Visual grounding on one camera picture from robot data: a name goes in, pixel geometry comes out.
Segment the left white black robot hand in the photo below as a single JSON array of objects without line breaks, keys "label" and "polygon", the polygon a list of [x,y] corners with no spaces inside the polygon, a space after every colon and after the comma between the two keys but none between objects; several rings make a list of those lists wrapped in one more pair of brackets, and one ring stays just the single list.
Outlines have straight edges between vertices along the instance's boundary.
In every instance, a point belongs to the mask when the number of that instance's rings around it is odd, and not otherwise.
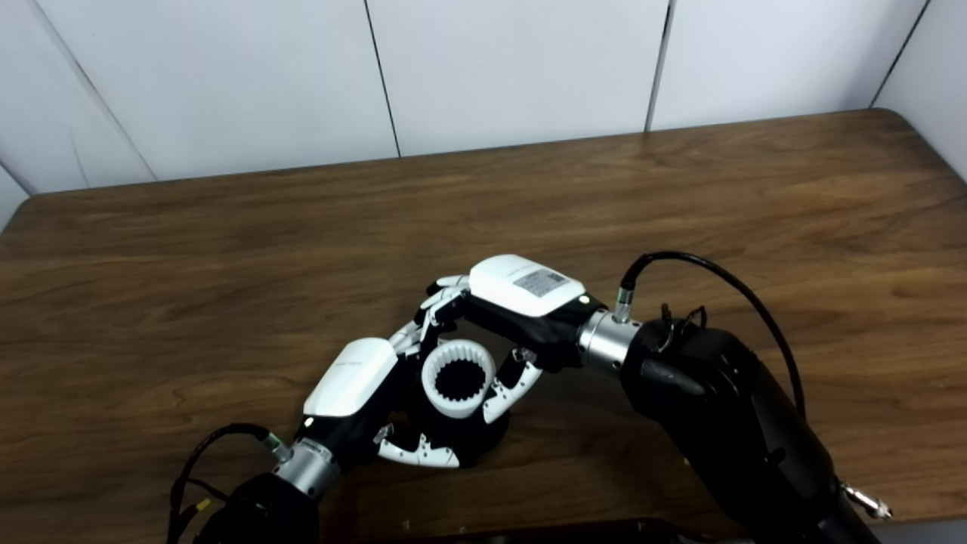
[{"label": "left white black robot hand", "polygon": [[421,364],[421,328],[390,338],[359,338],[342,349],[305,400],[292,456],[273,473],[320,502],[338,476],[381,457],[405,465],[458,468],[450,447],[418,431],[394,433],[389,421]]}]

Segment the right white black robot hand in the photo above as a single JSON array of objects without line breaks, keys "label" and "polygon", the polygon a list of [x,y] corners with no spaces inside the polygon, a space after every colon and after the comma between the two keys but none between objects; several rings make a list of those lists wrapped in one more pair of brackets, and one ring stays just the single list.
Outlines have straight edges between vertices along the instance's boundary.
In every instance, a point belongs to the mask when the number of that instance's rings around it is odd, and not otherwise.
[{"label": "right white black robot hand", "polygon": [[422,334],[467,320],[514,343],[510,378],[494,378],[481,403],[487,423],[504,416],[542,375],[587,367],[618,376],[642,330],[631,317],[633,288],[619,286],[609,308],[580,281],[519,255],[484,259],[426,292],[416,314]]}]

